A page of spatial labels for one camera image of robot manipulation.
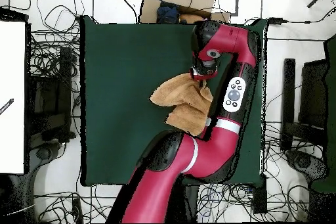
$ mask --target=white board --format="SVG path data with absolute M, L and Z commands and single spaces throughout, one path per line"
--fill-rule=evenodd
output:
M 0 173 L 24 172 L 25 23 L 0 21 Z

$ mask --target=control button panel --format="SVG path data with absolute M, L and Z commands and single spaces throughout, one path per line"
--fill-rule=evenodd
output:
M 234 77 L 228 84 L 228 89 L 223 100 L 223 107 L 228 112 L 236 112 L 240 109 L 246 84 L 243 78 Z

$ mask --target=green table surface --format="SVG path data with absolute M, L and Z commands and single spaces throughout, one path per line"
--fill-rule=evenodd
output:
M 95 24 L 84 16 L 86 152 L 82 152 L 84 185 L 125 184 L 147 144 L 160 131 L 174 129 L 164 123 L 174 107 L 150 102 L 164 81 L 189 71 L 193 25 Z M 267 20 L 254 26 L 263 44 Z M 259 76 L 246 125 L 239 162 L 230 183 L 260 181 L 261 109 L 263 69 Z M 220 60 L 219 75 L 230 62 Z M 207 82 L 212 94 L 221 77 Z

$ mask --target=cardboard box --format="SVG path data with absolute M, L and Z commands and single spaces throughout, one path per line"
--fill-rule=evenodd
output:
M 156 23 L 161 2 L 178 5 L 180 14 L 195 14 L 219 22 L 228 22 L 230 19 L 229 12 L 211 13 L 215 0 L 142 0 L 140 23 Z

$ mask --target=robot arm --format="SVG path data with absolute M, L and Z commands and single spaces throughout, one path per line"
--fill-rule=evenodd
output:
M 171 189 L 180 174 L 207 180 L 221 175 L 223 166 L 234 156 L 245 116 L 247 91 L 257 63 L 257 36 L 214 21 L 200 22 L 192 34 L 192 50 L 194 65 L 190 73 L 194 79 L 215 77 L 218 57 L 223 53 L 238 54 L 237 62 L 230 65 L 220 88 L 219 108 L 215 116 L 207 120 L 203 131 L 205 137 L 209 134 L 208 138 L 172 132 L 156 143 L 130 181 L 135 191 L 129 193 L 122 223 L 163 223 Z M 141 177 L 137 177 L 134 184 L 134 176 L 138 176 L 140 168 Z

